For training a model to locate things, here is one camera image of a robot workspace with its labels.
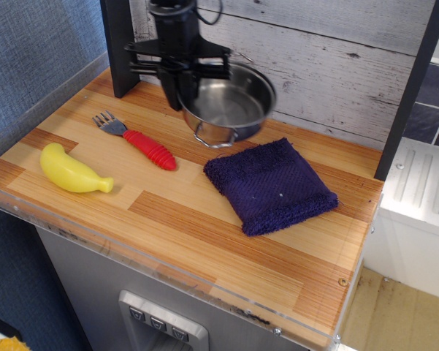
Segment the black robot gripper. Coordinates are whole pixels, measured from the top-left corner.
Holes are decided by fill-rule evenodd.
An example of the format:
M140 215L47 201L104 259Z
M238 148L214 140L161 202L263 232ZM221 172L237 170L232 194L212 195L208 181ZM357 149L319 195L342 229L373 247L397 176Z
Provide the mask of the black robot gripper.
M229 78L231 51L202 37L196 9L151 9L150 13L157 38L124 47L131 56L129 69L157 76L169 106L180 111L180 101L198 97L201 78Z

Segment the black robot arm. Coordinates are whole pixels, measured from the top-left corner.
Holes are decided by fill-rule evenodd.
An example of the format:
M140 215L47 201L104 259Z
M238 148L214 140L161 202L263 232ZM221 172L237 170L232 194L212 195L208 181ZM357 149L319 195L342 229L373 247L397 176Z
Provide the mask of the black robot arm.
M173 110L197 97L201 79L229 79L231 50L202 37L199 23L212 26L215 21L198 13L196 1L149 1L148 9L157 38L125 46L131 55L129 68L155 75Z

